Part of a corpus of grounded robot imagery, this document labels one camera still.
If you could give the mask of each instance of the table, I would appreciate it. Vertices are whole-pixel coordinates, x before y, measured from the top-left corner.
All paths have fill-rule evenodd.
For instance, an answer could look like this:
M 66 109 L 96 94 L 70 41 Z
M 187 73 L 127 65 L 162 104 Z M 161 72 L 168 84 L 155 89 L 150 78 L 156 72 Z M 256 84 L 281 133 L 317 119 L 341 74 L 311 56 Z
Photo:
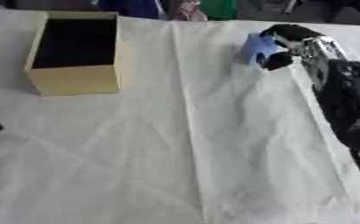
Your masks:
M 120 17 L 122 91 L 43 98 L 23 73 L 40 16 L 0 10 L 0 223 L 360 223 L 303 68 L 242 62 L 273 23 Z M 306 26 L 360 57 L 360 26 Z

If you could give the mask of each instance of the beige box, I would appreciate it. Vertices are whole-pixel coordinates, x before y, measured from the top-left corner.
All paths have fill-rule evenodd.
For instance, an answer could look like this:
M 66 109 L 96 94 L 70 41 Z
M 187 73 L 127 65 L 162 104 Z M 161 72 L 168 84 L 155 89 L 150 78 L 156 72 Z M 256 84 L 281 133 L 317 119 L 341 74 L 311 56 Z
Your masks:
M 116 13 L 48 11 L 25 71 L 43 96 L 115 93 Z

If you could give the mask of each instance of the white table cloth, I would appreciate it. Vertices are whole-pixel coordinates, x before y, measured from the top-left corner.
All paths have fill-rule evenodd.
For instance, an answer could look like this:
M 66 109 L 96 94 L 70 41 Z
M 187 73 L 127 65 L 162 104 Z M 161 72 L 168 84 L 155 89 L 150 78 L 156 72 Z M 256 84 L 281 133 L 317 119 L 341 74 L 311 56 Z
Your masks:
M 242 62 L 272 23 L 120 17 L 118 94 L 43 98 L 38 12 L 0 10 L 0 223 L 360 223 L 360 172 L 299 63 Z M 360 26 L 307 24 L 360 58 Z

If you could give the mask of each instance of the blue object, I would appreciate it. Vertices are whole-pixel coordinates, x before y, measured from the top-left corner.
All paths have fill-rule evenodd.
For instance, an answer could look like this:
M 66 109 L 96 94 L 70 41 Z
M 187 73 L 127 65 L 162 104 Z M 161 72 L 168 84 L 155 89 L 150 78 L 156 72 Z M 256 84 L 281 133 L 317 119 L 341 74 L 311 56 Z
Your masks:
M 155 0 L 99 0 L 103 11 L 116 11 L 120 15 L 133 18 L 159 18 Z
M 278 46 L 271 36 L 260 37 L 259 33 L 251 33 L 244 46 L 245 63 L 253 65 L 258 63 L 258 55 L 263 54 L 267 59 L 278 50 Z

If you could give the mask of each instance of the cardboard box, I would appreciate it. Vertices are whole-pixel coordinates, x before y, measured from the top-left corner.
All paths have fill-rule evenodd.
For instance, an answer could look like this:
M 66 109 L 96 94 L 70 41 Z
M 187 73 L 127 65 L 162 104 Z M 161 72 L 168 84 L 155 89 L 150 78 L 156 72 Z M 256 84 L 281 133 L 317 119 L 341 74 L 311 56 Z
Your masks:
M 46 12 L 25 65 L 43 96 L 115 93 L 115 12 Z

